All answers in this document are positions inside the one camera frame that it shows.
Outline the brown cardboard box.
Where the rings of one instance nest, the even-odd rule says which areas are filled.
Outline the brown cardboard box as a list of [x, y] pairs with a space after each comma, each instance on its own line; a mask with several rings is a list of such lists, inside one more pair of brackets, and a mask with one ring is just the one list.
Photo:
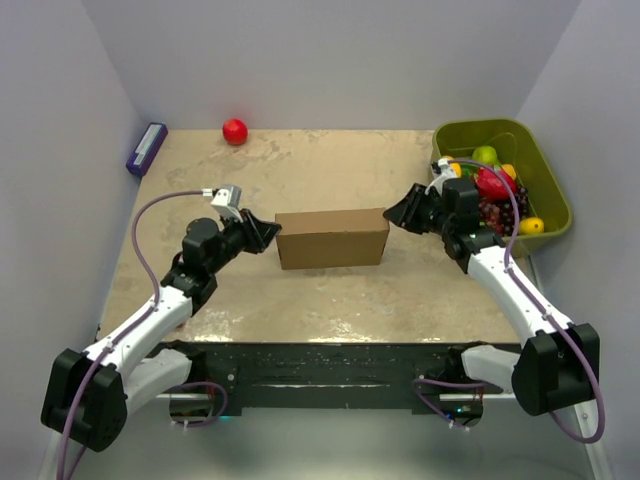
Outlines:
[[390, 227], [382, 208], [278, 213], [276, 237], [284, 270], [375, 266]]

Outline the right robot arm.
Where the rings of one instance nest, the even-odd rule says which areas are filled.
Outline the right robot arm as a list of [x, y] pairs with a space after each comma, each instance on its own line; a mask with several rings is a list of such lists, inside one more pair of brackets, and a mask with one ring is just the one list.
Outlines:
[[456, 348], [445, 369], [448, 386], [466, 393], [479, 382], [492, 384], [514, 393], [531, 416], [588, 401], [602, 410], [599, 335], [561, 313], [524, 276], [502, 238], [482, 225], [478, 203], [471, 181], [453, 178], [415, 184], [383, 213], [408, 232], [439, 235], [447, 255], [490, 293], [518, 335], [519, 354], [487, 343]]

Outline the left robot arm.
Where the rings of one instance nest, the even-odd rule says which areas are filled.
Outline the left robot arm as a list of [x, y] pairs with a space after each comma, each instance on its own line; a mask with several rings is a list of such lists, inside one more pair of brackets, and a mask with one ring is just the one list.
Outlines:
[[127, 417], [157, 394], [174, 386], [200, 390], [207, 380], [203, 363], [175, 349], [148, 355], [208, 302], [220, 270], [241, 253], [264, 252], [280, 230], [280, 224], [259, 220], [248, 209], [220, 221], [190, 222], [180, 252], [148, 302], [100, 341], [55, 358], [41, 423], [101, 452]]

